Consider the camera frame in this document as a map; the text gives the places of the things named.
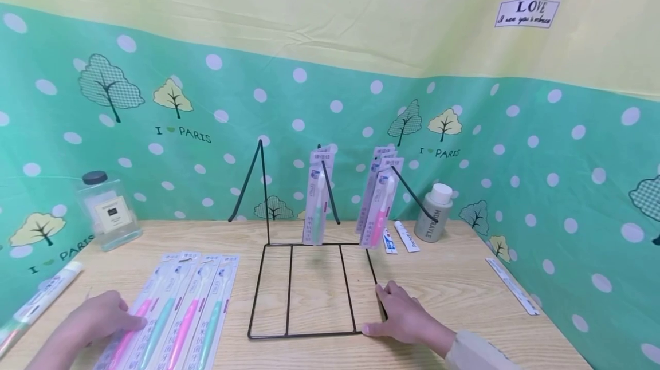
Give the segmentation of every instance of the white bottle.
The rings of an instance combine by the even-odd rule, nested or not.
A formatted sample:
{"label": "white bottle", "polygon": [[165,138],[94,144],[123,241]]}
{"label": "white bottle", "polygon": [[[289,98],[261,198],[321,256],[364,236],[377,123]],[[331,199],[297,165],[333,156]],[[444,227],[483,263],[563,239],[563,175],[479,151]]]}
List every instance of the white bottle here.
{"label": "white bottle", "polygon": [[451,195],[453,190],[449,185],[433,184],[433,189],[424,197],[424,208],[433,215],[438,222],[434,222],[423,211],[419,212],[417,223],[414,225],[414,234],[422,241],[435,243],[442,236],[447,218],[453,205]]}

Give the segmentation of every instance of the toothbrush handle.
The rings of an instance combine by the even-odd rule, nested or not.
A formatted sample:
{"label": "toothbrush handle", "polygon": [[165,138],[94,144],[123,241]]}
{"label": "toothbrush handle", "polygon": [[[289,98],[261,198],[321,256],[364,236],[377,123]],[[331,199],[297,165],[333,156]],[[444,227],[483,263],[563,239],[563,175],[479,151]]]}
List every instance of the toothbrush handle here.
{"label": "toothbrush handle", "polygon": [[195,317],[195,311],[197,310],[198,304],[199,299],[193,300],[186,310],[186,315],[183,316],[181,327],[179,327],[179,331],[176,333],[174,349],[172,349],[172,357],[170,357],[170,363],[167,366],[167,370],[174,370],[176,362],[179,361],[179,356],[181,356],[181,351],[183,349],[183,343],[186,341],[186,336],[188,335],[188,330],[190,330],[193,317]]}
{"label": "toothbrush handle", "polygon": [[163,307],[160,315],[158,316],[158,319],[156,320],[154,329],[152,330],[151,335],[149,336],[147,348],[144,349],[144,356],[142,356],[142,362],[140,363],[140,370],[147,369],[147,366],[149,365],[149,361],[151,360],[151,356],[156,350],[156,346],[158,344],[158,340],[160,339],[160,335],[165,329],[165,324],[170,318],[170,313],[172,312],[173,306],[174,306],[174,298],[170,297],[170,299],[165,303],[165,306]]}
{"label": "toothbrush handle", "polygon": [[[142,305],[140,305],[140,308],[137,310],[135,315],[138,317],[144,317],[144,315],[147,314],[149,306],[151,306],[150,298],[142,302]],[[117,365],[119,365],[123,353],[125,352],[126,347],[128,347],[128,344],[131,342],[131,339],[133,339],[134,334],[134,331],[129,331],[125,332],[123,337],[121,337],[120,343],[117,345],[117,349],[112,356],[112,361],[110,361],[110,366],[108,366],[108,370],[115,370],[117,368]]]}

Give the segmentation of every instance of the bottle label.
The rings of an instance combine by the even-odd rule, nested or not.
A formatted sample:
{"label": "bottle label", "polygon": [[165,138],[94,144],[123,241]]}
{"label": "bottle label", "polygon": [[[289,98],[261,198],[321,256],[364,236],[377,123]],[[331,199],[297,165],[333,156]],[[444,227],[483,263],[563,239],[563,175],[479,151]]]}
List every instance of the bottle label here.
{"label": "bottle label", "polygon": [[131,213],[126,206],[126,201],[122,196],[95,205],[94,211],[97,217],[99,217],[104,234],[127,226],[133,221],[131,219]]}

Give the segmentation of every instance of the paper sign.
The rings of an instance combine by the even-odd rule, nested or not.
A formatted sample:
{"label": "paper sign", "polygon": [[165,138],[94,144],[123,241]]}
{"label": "paper sign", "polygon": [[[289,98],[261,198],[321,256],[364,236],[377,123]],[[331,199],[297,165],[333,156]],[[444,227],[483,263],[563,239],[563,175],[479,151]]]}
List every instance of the paper sign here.
{"label": "paper sign", "polygon": [[502,2],[495,27],[530,26],[549,28],[559,8],[559,1],[515,0]]}

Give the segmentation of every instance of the table surface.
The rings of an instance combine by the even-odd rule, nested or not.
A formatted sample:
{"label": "table surface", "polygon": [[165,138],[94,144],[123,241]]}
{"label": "table surface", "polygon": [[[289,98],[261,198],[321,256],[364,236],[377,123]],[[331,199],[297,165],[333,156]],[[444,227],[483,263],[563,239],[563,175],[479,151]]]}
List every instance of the table surface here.
{"label": "table surface", "polygon": [[[301,222],[271,222],[273,243],[300,242]],[[405,225],[412,231],[413,223]],[[257,283],[265,222],[144,222],[144,235],[109,253],[93,243],[76,258],[84,271],[0,363],[23,369],[62,318],[83,302],[117,289],[132,302],[164,253],[196,250],[239,254],[238,273],[214,369],[443,369],[443,360],[420,345],[362,335],[250,341],[248,322]],[[354,222],[328,223],[325,242],[354,242]],[[476,332],[525,369],[590,369],[548,317],[530,316],[484,260],[486,245],[461,221],[447,224],[438,243],[417,240],[408,253],[394,234],[399,254],[371,250],[379,283],[396,280],[435,318],[454,330]],[[285,328],[290,247],[269,247],[257,298],[253,335]],[[357,328],[380,321],[374,279],[364,250],[343,248]],[[351,331],[352,321],[337,246],[295,247],[290,333]],[[105,343],[83,351],[73,369],[92,369]]]}

